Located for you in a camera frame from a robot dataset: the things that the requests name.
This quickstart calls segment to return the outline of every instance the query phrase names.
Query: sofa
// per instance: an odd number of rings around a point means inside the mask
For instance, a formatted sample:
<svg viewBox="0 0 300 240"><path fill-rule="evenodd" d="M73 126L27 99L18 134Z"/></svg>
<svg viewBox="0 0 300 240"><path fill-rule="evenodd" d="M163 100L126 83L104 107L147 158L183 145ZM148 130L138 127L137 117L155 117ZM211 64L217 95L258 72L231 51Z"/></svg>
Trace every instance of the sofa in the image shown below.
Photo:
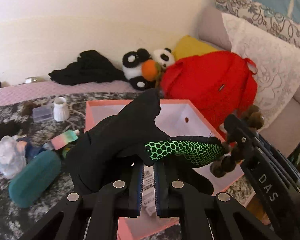
<svg viewBox="0 0 300 240"><path fill-rule="evenodd" d="M231 51L231 43L223 25L221 11L214 7L207 7L202 15L198 26L199 39L216 48ZM284 156L291 154L300 142L300 86L284 110L260 134Z"/></svg>

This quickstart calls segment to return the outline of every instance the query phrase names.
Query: marble patterned tablecloth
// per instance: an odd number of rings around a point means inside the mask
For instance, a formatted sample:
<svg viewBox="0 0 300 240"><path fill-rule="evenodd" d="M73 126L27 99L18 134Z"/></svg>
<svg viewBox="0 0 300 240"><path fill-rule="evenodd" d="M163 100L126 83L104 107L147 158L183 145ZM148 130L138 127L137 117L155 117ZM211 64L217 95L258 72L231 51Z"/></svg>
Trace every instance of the marble patterned tablecloth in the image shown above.
<svg viewBox="0 0 300 240"><path fill-rule="evenodd" d="M85 125L85 108L88 100L106 99L134 99L137 93L81 93L63 96L67 99L70 118L65 122L54 120L33 123L29 116L22 116L23 103L10 106L0 106L0 123L15 120L21 122L27 135L31 138L33 145L42 145L53 137L66 130L76 130ZM55 96L38 98L33 100L39 105L52 104ZM28 230L37 220L39 220L51 207L73 189L70 175L66 172L65 166L62 172L42 194L42 196L29 208L19 208L9 198L9 181L0 174L0 240L18 239L23 232ZM245 177L236 181L228 189L236 200L244 204L253 193L253 189ZM177 240L181 239L180 227L173 226L161 231L153 236L147 237L151 240Z"/></svg>

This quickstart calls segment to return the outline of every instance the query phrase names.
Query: teal case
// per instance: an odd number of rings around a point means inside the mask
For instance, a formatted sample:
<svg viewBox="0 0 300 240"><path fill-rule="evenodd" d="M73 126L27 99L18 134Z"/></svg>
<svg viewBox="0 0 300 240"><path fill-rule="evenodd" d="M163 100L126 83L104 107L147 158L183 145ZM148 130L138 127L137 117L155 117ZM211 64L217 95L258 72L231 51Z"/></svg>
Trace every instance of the teal case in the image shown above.
<svg viewBox="0 0 300 240"><path fill-rule="evenodd" d="M61 161L55 152L41 152L10 181L10 198L21 208L31 206L60 170Z"/></svg>

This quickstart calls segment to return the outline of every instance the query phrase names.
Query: clear plastic bag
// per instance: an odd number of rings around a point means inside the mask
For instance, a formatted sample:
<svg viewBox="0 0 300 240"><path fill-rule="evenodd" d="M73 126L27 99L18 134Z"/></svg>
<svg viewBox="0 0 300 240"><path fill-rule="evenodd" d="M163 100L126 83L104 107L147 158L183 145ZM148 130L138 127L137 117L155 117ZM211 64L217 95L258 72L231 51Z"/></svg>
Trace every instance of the clear plastic bag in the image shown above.
<svg viewBox="0 0 300 240"><path fill-rule="evenodd" d="M0 172L7 178L15 177L25 166L25 148L12 137L4 136L0 141Z"/></svg>

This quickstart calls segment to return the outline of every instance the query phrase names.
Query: green honeycomb pattern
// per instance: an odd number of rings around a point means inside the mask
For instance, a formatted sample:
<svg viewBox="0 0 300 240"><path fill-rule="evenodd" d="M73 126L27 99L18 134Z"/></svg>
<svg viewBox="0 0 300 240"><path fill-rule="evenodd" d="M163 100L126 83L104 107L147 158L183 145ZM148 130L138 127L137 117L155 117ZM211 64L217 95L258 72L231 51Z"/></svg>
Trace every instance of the green honeycomb pattern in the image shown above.
<svg viewBox="0 0 300 240"><path fill-rule="evenodd" d="M154 161L169 154L175 154L184 156L196 167L207 165L224 154L221 145L202 142L162 141L148 142L145 146L150 158Z"/></svg>

